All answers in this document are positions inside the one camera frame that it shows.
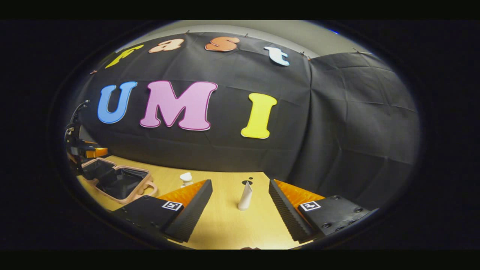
pink tray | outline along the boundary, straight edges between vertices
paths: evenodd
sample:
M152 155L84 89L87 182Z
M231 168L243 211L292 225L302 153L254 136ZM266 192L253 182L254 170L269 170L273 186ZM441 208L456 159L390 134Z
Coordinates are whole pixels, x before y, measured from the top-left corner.
M84 168L85 166L95 162L96 160L101 160L103 162L107 162L107 163L110 163L110 164L113 164L114 167L113 169L114 170L118 170L118 169L122 169L122 168L125 168L125 169L131 169L131 170L136 170L136 171L141 171L141 172L146 172L147 173L147 176L145 178L143 178L142 181L140 181L140 183L134 188L134 190L132 190L132 192L125 198L125 199L117 199L117 198L114 198L110 195L108 195L107 193L101 191L99 188L97 188L96 184L98 183L98 179L93 179L93 180L87 180L86 181L92 185L96 190L98 190L101 194L103 194L104 196L107 196L108 198L120 203L120 204L123 204L123 205L126 205L138 198L140 198L141 196L143 195L149 195L149 196L155 196L158 192L158 188L157 186L153 183L152 181L152 175L150 174L150 171L149 170L145 170L145 169L139 169L139 168L135 168L135 167L130 167L130 166L117 166L114 162L111 162L111 161L108 161L106 159L103 159L103 158L96 158L94 160L90 160L88 162L85 162L84 164L82 164L82 168ZM148 188L149 186L151 186L153 188L153 191L149 194L144 194L145 192L145 189Z

white wall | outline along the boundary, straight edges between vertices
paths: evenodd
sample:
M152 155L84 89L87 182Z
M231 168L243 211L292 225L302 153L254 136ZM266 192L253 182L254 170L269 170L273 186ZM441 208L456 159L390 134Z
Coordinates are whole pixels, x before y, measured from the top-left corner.
M270 41L297 52L305 52L311 58L340 52L354 52L352 47L360 52L369 52L358 43L339 34L306 21L178 21L161 27L147 35L119 48L116 52L147 40L190 32L226 32L246 35Z

black cloth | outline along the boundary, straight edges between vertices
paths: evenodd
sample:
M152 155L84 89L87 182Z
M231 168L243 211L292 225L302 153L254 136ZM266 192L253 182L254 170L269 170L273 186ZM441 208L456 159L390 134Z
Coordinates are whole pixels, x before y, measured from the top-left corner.
M87 180L93 180L113 170L115 164L102 160L95 160L83 168L83 177Z
M238 37L237 49L205 50L221 36ZM180 48L148 53L175 38L185 40ZM389 199L411 171L420 141L418 112L397 74L374 55L339 53L309 61L289 48L228 33L173 35L142 44L108 69L118 54L99 63L98 72L79 89L78 100L91 100L80 115L82 124L112 155L188 170L261 171L369 209ZM286 53L290 66L270 60L267 46ZM183 112L171 127L163 121L156 128L140 126L150 94L147 85L160 80L170 81L177 97L194 82L216 83L208 103L210 129L181 129ZM114 111L118 87L127 81L138 85L124 117L102 123L97 117L101 89L117 86L108 105ZM277 99L267 139L240 134L252 109L250 93Z
M96 187L116 199L125 199L146 175L146 172L132 169L112 169L98 179Z

black backdrop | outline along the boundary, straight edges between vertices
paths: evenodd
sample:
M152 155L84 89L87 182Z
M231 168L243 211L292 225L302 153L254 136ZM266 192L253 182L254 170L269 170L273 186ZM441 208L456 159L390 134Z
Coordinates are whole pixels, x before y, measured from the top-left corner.
M336 249L479 248L476 153L480 25L463 21L342 21L413 77L428 138L412 185L370 230ZM60 82L100 44L142 21L2 21L5 143L3 249L142 248L95 218L63 186L47 153L48 104ZM135 34L126 39L135 38ZM75 45L52 46L52 44Z
M206 51L215 37L240 42L229 52ZM180 48L148 53L177 38L185 40ZM392 68L372 54L345 52L310 61L268 41L213 32L161 37L130 48L140 44L117 64L105 69L129 48L102 61L95 74L83 74L90 78L74 99L91 101L82 123L112 155L189 170L265 172L270 179L323 196L341 195L368 209L382 206L411 172L420 143L417 108ZM271 61L264 47L282 49L290 65ZM116 123L101 122L100 90L127 81L138 85L125 115ZM140 126L152 81L170 81L177 97L193 82L216 83L208 103L210 129ZM240 134L250 116L250 93L277 99L267 139ZM109 111L115 111L119 96L117 88Z

white object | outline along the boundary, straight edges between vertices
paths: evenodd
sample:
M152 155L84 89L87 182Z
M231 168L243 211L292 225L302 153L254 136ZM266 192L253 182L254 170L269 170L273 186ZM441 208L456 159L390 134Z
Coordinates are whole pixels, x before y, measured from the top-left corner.
M238 209L241 211L245 211L250 206L250 200L252 199L252 187L247 182L245 184L245 188L243 189L243 194L240 199L240 203L238 204Z
M180 179L183 181L183 185L181 185L181 187L186 187L188 185L193 184L192 174L189 173L189 172L186 172L186 173L180 175Z

